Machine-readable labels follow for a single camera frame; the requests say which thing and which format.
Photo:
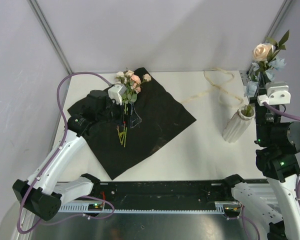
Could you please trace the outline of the blue and pink flower bouquet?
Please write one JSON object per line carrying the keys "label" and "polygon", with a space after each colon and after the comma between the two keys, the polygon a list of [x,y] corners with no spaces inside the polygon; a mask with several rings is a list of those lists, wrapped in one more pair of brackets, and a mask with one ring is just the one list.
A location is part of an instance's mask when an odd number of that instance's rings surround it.
{"label": "blue and pink flower bouquet", "polygon": [[128,114],[132,110],[134,103],[138,99],[138,94],[141,92],[141,85],[150,82],[152,77],[146,73],[140,78],[132,70],[119,71],[116,73],[117,83],[121,83],[126,87],[123,93],[123,113]]}

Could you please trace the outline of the cream ribbon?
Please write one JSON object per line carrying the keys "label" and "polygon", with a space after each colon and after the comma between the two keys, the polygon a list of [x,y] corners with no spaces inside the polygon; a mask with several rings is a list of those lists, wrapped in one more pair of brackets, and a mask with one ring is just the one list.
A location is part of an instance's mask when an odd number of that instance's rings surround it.
{"label": "cream ribbon", "polygon": [[[188,97],[187,99],[181,101],[180,103],[181,104],[190,103],[190,102],[192,102],[196,99],[199,99],[199,98],[201,98],[201,97],[203,97],[207,94],[210,94],[214,90],[218,90],[218,103],[220,105],[228,107],[228,108],[239,108],[239,107],[241,107],[244,104],[244,99],[242,97],[239,97],[239,96],[235,95],[232,92],[229,92],[228,90],[226,90],[224,88],[225,85],[227,85],[229,83],[232,83],[234,81],[236,75],[234,73],[232,73],[231,71],[229,71],[229,70],[224,70],[224,69],[218,68],[218,67],[211,68],[210,70],[213,71],[213,72],[220,72],[222,74],[229,75],[230,78],[228,80],[226,80],[225,82],[221,83],[221,84],[217,84],[217,83],[213,82],[207,76],[206,71],[204,70],[203,71],[204,79],[206,81],[208,81],[208,83],[211,85],[211,88],[209,90],[204,90],[204,91],[199,92],[195,95],[192,95],[192,96]],[[227,96],[230,96],[230,97],[234,98],[236,101],[238,101],[238,103],[237,104],[230,104],[230,103],[227,103],[227,102],[223,101],[221,99],[222,94],[225,94]]]}

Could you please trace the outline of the blue flower stem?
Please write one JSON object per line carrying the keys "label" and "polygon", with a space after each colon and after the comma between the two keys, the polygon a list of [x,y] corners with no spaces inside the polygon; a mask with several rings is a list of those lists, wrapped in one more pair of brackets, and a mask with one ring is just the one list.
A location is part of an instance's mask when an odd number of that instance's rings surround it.
{"label": "blue flower stem", "polygon": [[252,72],[248,75],[249,81],[244,88],[244,96],[248,98],[255,96],[261,74],[265,74],[272,82],[275,79],[275,71],[281,71],[286,66],[286,62],[284,58],[276,57],[270,62],[267,60],[254,61],[252,66]]}

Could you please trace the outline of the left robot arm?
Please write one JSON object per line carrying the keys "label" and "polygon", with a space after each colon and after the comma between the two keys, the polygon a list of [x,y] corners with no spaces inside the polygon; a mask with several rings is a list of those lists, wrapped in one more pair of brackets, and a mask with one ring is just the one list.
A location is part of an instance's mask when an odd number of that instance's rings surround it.
{"label": "left robot arm", "polygon": [[85,173],[77,180],[58,186],[61,174],[100,125],[115,123],[133,128],[141,121],[124,86],[114,85],[106,91],[92,90],[79,113],[67,120],[64,136],[40,167],[27,180],[18,179],[13,184],[20,206],[49,221],[61,206],[73,200],[85,196],[90,200],[97,199],[101,193],[98,178]]}

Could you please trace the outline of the black wrapping paper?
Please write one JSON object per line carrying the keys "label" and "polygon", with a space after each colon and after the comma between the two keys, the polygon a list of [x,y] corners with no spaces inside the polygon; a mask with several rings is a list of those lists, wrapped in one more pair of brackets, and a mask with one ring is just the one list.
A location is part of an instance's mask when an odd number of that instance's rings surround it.
{"label": "black wrapping paper", "polygon": [[127,129],[123,143],[118,135],[123,126],[118,122],[94,126],[85,137],[111,180],[156,153],[196,121],[155,79],[142,84],[133,115],[141,122]]}

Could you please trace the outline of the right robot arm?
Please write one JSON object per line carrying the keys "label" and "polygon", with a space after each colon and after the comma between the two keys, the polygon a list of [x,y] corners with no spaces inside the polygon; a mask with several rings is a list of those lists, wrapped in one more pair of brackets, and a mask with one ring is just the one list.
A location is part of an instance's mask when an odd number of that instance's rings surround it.
{"label": "right robot arm", "polygon": [[239,201],[262,224],[269,240],[300,240],[300,121],[281,122],[287,113],[280,106],[251,101],[255,107],[256,167],[266,177],[276,197],[276,212],[238,174],[223,180],[221,196]]}

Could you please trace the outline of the single peach rose stem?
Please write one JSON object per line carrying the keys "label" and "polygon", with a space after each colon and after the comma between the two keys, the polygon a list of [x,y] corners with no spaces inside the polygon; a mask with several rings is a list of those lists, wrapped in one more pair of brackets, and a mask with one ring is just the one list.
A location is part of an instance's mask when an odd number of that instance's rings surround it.
{"label": "single peach rose stem", "polygon": [[[283,37],[279,41],[276,41],[273,38],[268,37],[266,43],[260,43],[253,49],[252,62],[260,62],[260,61],[271,62],[275,58],[279,58],[278,54],[280,53],[280,51],[286,50],[285,43],[288,41],[289,37],[290,37],[289,30],[283,35]],[[266,84],[268,82],[273,82],[273,81],[270,81],[265,76],[265,74],[262,73],[260,76],[259,82],[258,82],[257,89],[260,86],[260,83]]]}

